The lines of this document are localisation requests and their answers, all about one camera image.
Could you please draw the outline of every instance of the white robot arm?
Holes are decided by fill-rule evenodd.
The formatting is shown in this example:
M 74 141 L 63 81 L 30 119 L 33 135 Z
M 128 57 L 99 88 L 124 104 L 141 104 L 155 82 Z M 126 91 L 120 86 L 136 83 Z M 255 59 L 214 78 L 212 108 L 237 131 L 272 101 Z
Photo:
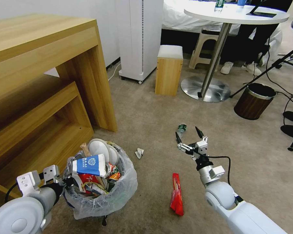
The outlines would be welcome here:
M 208 138 L 197 127 L 195 128 L 201 141 L 185 145 L 176 133 L 177 147 L 191 155 L 196 162 L 196 169 L 206 189 L 205 199 L 208 204 L 226 219 L 228 226 L 235 234 L 286 233 L 257 207 L 245 202 L 228 183 L 219 181 L 225 171 L 222 166 L 213 167 L 213 163 L 207 156 Z
M 51 209 L 59 200 L 66 185 L 58 176 L 56 165 L 43 170 L 44 185 L 37 171 L 17 177 L 21 198 L 0 207 L 0 234 L 41 234 L 51 221 Z

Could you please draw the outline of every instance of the wood-grain trash can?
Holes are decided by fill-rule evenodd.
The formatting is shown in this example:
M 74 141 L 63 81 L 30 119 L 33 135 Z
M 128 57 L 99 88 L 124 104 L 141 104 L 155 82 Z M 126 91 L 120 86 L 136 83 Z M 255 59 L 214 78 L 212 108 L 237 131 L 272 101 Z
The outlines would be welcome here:
M 256 120 L 276 94 L 274 89 L 265 84 L 249 84 L 234 107 L 234 111 L 244 119 Z
M 177 94 L 183 63 L 182 46 L 161 45 L 157 56 L 155 93 Z

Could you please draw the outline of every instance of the white bedsheet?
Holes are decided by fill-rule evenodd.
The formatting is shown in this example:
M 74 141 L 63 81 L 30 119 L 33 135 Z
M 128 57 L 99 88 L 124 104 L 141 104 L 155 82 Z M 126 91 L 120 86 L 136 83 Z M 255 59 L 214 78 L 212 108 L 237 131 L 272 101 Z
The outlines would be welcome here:
M 221 30 L 222 23 L 209 21 L 204 19 L 198 19 L 188 16 L 184 13 L 185 2 L 189 0 L 164 0 L 163 8 L 163 29 L 180 30 L 187 32 L 200 33 L 202 29 L 206 30 Z M 212 2 L 204 2 L 204 4 L 214 4 Z M 240 24 L 233 24 L 230 30 L 230 34 L 237 34 Z M 249 38 L 253 38 L 255 31 L 250 35 Z M 273 32 L 270 39 L 270 54 L 271 58 L 276 57 L 278 49 L 282 42 L 282 31 L 280 25 Z M 267 61 L 268 54 L 262 59 L 264 65 Z
M 184 5 L 188 0 L 164 0 L 163 8 L 163 29 L 174 29 L 200 33 L 202 29 L 217 30 L 221 29 L 222 23 L 197 19 L 184 13 Z M 214 4 L 212 2 L 204 2 L 205 4 Z M 239 24 L 233 24 L 231 33 L 238 33 Z

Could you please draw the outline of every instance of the white air purifier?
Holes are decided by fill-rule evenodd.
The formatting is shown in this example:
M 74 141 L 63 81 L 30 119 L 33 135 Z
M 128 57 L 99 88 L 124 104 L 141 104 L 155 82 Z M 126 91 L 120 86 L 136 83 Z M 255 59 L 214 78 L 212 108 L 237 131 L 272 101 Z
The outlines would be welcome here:
M 142 84 L 156 68 L 163 0 L 116 0 L 122 79 Z

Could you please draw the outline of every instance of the trash can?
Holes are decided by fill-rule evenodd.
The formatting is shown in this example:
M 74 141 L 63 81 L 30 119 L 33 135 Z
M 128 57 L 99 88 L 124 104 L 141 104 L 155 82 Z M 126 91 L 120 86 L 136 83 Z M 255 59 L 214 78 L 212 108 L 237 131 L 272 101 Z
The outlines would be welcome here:
M 244 119 L 256 120 L 276 94 L 274 89 L 265 84 L 249 84 L 234 107 L 234 111 Z
M 97 198 L 80 193 L 77 186 L 65 188 L 63 195 L 68 205 L 73 208 L 75 219 L 100 216 L 106 218 L 110 213 L 121 209 L 138 188 L 137 173 L 126 152 L 113 142 L 107 141 L 106 143 L 115 148 L 119 154 L 119 162 L 116 166 L 121 177 L 108 194 L 100 195 Z M 80 151 L 74 157 L 68 158 L 63 177 L 72 174 L 71 162 L 73 160 L 84 157 L 84 153 Z

